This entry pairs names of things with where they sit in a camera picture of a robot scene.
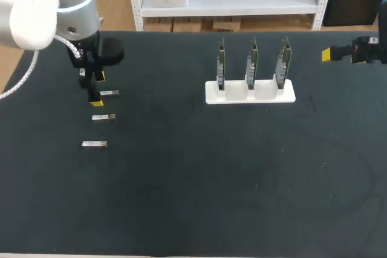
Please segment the black tabletop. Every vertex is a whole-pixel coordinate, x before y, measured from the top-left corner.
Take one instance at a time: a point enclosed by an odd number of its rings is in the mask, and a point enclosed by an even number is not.
[[[321,62],[361,33],[103,35],[125,43],[99,85],[119,98],[91,107],[55,43],[0,101],[0,253],[387,255],[387,67]],[[222,37],[226,79],[254,36],[270,79],[286,35],[295,103],[206,104]]]

